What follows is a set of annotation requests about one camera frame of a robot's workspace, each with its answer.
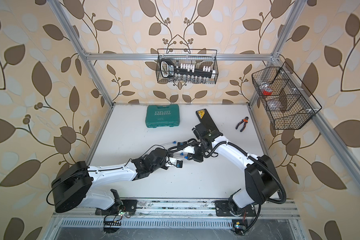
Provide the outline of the aluminium frame post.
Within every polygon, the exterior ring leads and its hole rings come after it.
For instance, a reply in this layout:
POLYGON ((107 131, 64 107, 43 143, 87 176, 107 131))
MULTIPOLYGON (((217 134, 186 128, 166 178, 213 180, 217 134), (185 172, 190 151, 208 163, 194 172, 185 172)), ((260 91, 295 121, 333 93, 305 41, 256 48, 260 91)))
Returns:
POLYGON ((87 58, 87 52, 85 51, 84 47, 82 46, 79 37, 76 35, 76 32, 71 25, 68 17, 66 16, 63 7, 59 1, 47 1, 49 4, 51 10, 55 14, 57 20, 61 24, 62 28, 64 29, 65 33, 67 34, 69 40, 71 41, 71 44, 73 45, 75 51, 78 53, 80 59, 83 62, 83 65, 89 72, 89 75, 91 76, 94 85, 98 88, 100 94, 102 97, 104 97, 105 103, 110 107, 114 107, 114 102, 110 97, 110 94, 108 93, 105 85, 103 84, 99 74, 97 73, 94 65, 92 64, 91 60, 87 58))

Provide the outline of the orange black pliers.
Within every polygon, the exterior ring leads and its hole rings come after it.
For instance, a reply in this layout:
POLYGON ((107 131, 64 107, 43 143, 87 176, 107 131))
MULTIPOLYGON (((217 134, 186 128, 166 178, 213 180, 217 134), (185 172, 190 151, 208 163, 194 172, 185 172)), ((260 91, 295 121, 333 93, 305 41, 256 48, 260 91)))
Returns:
POLYGON ((249 117, 245 117, 236 125, 235 129, 238 130, 239 127, 242 126, 242 128, 240 129, 240 132, 243 132, 248 124, 248 121, 249 121, 249 117))

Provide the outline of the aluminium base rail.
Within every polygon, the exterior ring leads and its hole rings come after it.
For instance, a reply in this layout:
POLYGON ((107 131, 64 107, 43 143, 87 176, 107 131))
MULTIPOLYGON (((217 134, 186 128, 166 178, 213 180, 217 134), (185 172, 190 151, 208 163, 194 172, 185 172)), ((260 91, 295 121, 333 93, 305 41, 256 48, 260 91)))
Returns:
POLYGON ((218 229, 231 230, 241 225, 267 221, 286 223, 294 232, 302 228, 301 216, 293 201, 282 205, 266 202, 262 207, 249 206, 238 214, 229 210, 223 199, 124 199, 126 210, 116 217, 104 216, 99 210, 77 208, 64 214, 53 214, 49 230, 60 228, 114 229, 218 229))

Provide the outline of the green plastic tool case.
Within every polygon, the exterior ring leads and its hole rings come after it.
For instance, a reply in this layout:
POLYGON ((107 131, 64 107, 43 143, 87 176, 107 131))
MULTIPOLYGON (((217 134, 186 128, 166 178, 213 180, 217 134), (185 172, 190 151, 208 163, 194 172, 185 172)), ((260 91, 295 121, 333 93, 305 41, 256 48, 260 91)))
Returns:
POLYGON ((180 125, 180 109, 177 104, 149 105, 145 120, 147 128, 177 127, 180 125))

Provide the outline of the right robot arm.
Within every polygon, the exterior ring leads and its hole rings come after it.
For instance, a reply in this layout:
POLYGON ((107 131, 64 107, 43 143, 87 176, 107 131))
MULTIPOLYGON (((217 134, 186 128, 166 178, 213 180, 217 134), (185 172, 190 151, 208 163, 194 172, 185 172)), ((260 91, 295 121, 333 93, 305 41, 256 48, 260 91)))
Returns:
POLYGON ((253 204, 261 206, 265 202, 285 203, 286 191, 270 157, 253 155, 230 142, 220 131, 207 129, 203 124, 196 125, 193 133, 200 141, 204 158, 217 153, 244 173, 244 187, 228 198, 232 213, 236 214, 253 204))

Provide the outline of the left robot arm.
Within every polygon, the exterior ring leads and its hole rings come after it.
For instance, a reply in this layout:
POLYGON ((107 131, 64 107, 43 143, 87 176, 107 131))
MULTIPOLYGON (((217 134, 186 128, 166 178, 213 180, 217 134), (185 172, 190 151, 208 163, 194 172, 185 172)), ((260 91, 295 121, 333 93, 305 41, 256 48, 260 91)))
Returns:
POLYGON ((182 160, 173 158, 163 148, 129 160, 123 165, 88 166, 80 161, 58 174, 51 184, 50 196, 56 213, 65 213, 76 207, 96 208, 116 214, 123 204, 117 190, 101 190, 101 186, 147 178, 158 169, 182 168, 182 160))

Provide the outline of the black tool case yellow label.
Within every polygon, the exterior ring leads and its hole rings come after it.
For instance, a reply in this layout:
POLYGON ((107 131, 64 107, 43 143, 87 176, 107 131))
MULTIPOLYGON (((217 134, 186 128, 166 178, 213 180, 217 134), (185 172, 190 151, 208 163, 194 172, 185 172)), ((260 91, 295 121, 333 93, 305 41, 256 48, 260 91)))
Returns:
POLYGON ((209 114, 207 109, 201 109, 196 111, 196 116, 198 117, 200 124, 208 131, 219 132, 218 127, 216 126, 215 122, 213 121, 211 115, 209 114))

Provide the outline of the black socket holder rail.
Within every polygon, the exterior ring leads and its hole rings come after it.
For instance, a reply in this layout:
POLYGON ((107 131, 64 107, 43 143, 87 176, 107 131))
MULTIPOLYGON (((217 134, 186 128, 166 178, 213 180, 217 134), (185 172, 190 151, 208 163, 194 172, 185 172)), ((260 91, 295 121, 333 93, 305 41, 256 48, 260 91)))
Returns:
POLYGON ((199 66, 192 62, 181 62, 180 60, 171 60, 168 58, 161 59, 157 62, 157 78, 172 79, 177 75, 190 75, 195 77, 217 79, 219 72, 214 65, 206 65, 208 62, 203 61, 199 66))

